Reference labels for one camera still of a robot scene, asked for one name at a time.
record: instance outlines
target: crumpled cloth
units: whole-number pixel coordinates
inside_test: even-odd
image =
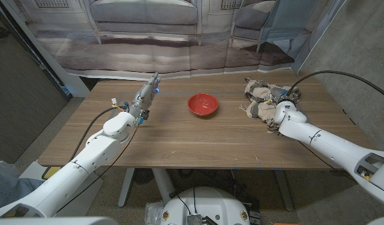
[[[37,179],[18,178],[0,172],[0,208],[27,196],[42,183]]]
[[[271,94],[278,98],[282,94],[282,91],[288,91],[291,87],[267,84],[263,81],[253,80],[251,77],[245,78],[245,81],[247,84],[244,93],[251,103],[248,107],[241,106],[240,108],[246,112],[249,118],[260,118],[270,127],[270,131],[277,131],[278,124],[275,124],[273,121],[276,109],[271,102],[267,101],[270,100]],[[300,96],[300,90],[298,87],[294,87],[290,95],[290,100],[298,103]]]

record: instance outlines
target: red bowl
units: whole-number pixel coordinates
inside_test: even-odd
[[[198,116],[207,116],[218,108],[218,100],[211,94],[198,93],[189,98],[187,107]]]

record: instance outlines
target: wire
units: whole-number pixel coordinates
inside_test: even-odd
[[[181,200],[181,198],[179,197],[179,195],[177,194],[177,197],[179,198],[179,200],[186,206],[187,210],[189,211],[189,215],[192,215],[192,213],[190,213],[190,209],[189,207],[187,207],[186,203],[184,201]]]
[[[333,169],[333,171],[330,171],[334,176],[336,176],[334,174],[335,171],[338,171],[336,168],[334,168],[333,166],[331,166],[329,163],[325,162],[323,159],[321,159],[317,154],[315,154],[311,149],[309,149],[308,147],[306,147],[303,143],[301,143],[300,141],[298,141],[302,146],[304,146],[306,149],[308,149],[314,156],[316,156],[317,158],[319,158],[323,163],[325,163],[326,165],[328,165],[330,168]],[[351,177],[348,177],[346,175],[343,175],[345,176],[346,178],[349,178],[350,180],[352,181],[355,181],[354,179],[352,179]]]
[[[225,180],[225,181],[228,181],[228,179],[226,179],[225,177],[223,177],[223,176],[221,176],[221,175],[219,175],[219,174],[217,174],[217,173],[215,173],[215,174],[210,174],[210,173],[212,173],[212,171],[208,171],[208,172],[206,172],[206,171],[204,171],[204,170],[202,170],[202,169],[195,169],[196,171],[198,171],[198,172],[200,172],[200,173],[202,173],[202,174],[204,174],[205,176],[207,176],[208,178],[210,178],[211,180],[213,180],[213,181],[215,181],[215,182],[217,182],[217,183],[221,183],[221,184],[224,184],[224,182],[220,182],[218,179],[217,179],[217,177],[219,177],[219,178],[222,178],[223,180]],[[246,189],[245,189],[245,187],[243,186],[243,185],[241,185],[241,184],[239,184],[236,180],[233,180],[233,182],[234,182],[234,184],[235,185],[237,185],[237,186],[239,186],[240,187],[240,189],[247,195],[247,197],[249,198],[249,200],[251,200],[251,201],[253,201],[253,204],[255,204],[255,206],[257,207],[257,209],[259,210],[260,209],[260,201],[256,198],[256,197],[253,197],[252,195],[250,195],[247,191],[246,191]]]
[[[61,207],[57,212],[56,214],[61,211],[61,209],[64,209],[64,207],[66,207],[68,204],[70,204],[75,198],[77,198],[78,196],[80,196],[84,191],[86,191],[86,189],[88,189],[90,186],[92,186],[92,184],[94,184],[101,176],[103,176],[103,174],[105,174],[116,162],[117,160],[122,156],[122,153],[124,153],[124,151],[128,148],[130,142],[132,141],[132,139],[134,138],[135,134],[136,134],[136,131],[137,129],[139,128],[140,124],[137,125],[135,131],[134,131],[134,134],[132,135],[132,137],[130,138],[129,142],[127,143],[127,145],[125,146],[124,150],[122,150],[122,152],[119,154],[119,156],[117,157],[117,159],[102,173],[100,174],[100,176],[98,176],[90,185],[88,185],[88,187],[86,187],[83,191],[81,191],[79,194],[77,194],[77,196],[73,197],[67,204],[65,204],[63,207]]]
[[[363,79],[363,78],[361,78],[361,77],[359,77],[359,76],[356,76],[356,75],[354,75],[354,74],[349,74],[349,73],[347,73],[347,72],[345,73],[345,72],[340,72],[340,71],[318,71],[318,72],[313,72],[313,73],[311,73],[311,74],[309,74],[309,75],[307,75],[307,76],[305,76],[305,77],[299,79],[299,80],[298,80],[295,84],[293,84],[293,86],[287,91],[286,96],[291,95],[291,93],[292,93],[292,91],[293,91],[293,88],[294,88],[298,83],[302,82],[303,80],[305,80],[305,79],[307,79],[307,78],[309,78],[309,77],[312,77],[312,76],[317,75],[317,74],[323,74],[323,73],[340,74],[340,75],[344,75],[344,76],[349,76],[349,77],[351,77],[351,78],[355,78],[355,79],[357,79],[357,80],[359,80],[359,81],[362,81],[362,82],[364,82],[365,84],[367,84],[367,85],[373,87],[373,88],[374,88],[375,90],[377,90],[380,94],[384,95],[384,90],[382,90],[382,89],[380,89],[378,86],[372,84],[370,81],[367,81],[366,79]]]
[[[196,209],[196,195],[194,193],[194,187],[193,187],[193,201],[194,201],[194,213],[197,214],[197,209]]]
[[[235,181],[236,179],[235,179],[233,170],[230,170],[230,172],[232,173],[232,177],[234,178],[234,181]],[[236,184],[234,184],[234,196],[236,197]]]
[[[308,149],[312,154],[314,154],[314,156],[316,156],[317,158],[319,158],[323,163],[325,163],[326,165],[328,165],[330,168],[332,168],[333,170],[336,170],[333,166],[331,166],[329,163],[325,162],[323,159],[321,159],[317,154],[315,154],[311,149],[309,149],[308,147],[306,147],[303,143],[301,143],[300,141],[298,141],[302,146],[304,146],[306,149]]]
[[[82,142],[84,141],[84,139],[85,139],[85,137],[86,137],[86,134],[89,132],[90,128],[91,128],[92,125],[96,122],[96,120],[97,120],[99,117],[101,117],[103,114],[105,114],[106,112],[111,111],[111,110],[113,110],[113,109],[118,109],[118,108],[124,108],[124,106],[118,106],[118,107],[111,107],[111,108],[108,108],[108,109],[102,111],[99,115],[97,115],[97,116],[92,120],[92,122],[89,124],[89,126],[88,126],[87,129],[85,130],[84,135],[82,135],[81,140],[79,140],[79,143],[78,143],[77,147],[75,148],[74,152],[72,153],[72,156],[71,156],[71,158],[69,159],[69,162],[71,162],[71,160],[74,159],[75,155],[76,155],[77,152],[78,152],[79,147],[81,146]]]

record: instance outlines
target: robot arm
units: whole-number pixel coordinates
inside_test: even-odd
[[[344,168],[359,185],[384,204],[384,151],[358,146],[307,123],[307,117],[288,100],[276,106],[274,121],[280,124],[281,134],[310,145]]]
[[[129,112],[120,112],[108,120],[103,129],[93,134],[85,148],[57,173],[24,198],[0,208],[0,218],[52,217],[70,199],[75,190],[105,162],[114,158],[120,144],[129,140],[128,129],[138,120],[147,119],[147,110],[158,92],[158,73],[137,92]]]

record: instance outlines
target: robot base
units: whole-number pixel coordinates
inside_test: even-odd
[[[204,221],[206,224],[250,224],[249,215],[244,205],[223,190],[214,187],[196,187],[180,193],[179,197],[187,207],[175,196],[163,209],[154,210],[157,214],[153,216],[155,222],[151,224],[198,225]]]

